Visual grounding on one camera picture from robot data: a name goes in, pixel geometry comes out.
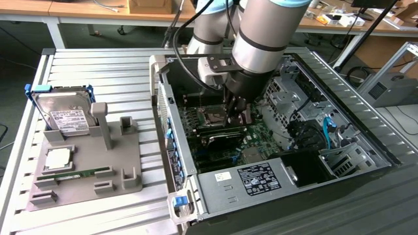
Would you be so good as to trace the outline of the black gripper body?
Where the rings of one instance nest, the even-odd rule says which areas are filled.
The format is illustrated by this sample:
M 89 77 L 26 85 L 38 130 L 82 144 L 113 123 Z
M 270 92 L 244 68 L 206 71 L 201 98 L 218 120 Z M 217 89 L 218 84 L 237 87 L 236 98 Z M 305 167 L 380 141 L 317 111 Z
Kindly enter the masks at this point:
M 272 79 L 272 71 L 265 73 L 253 73 L 246 70 L 229 72 L 226 87 L 236 97 L 253 102 L 260 97 L 268 82 Z

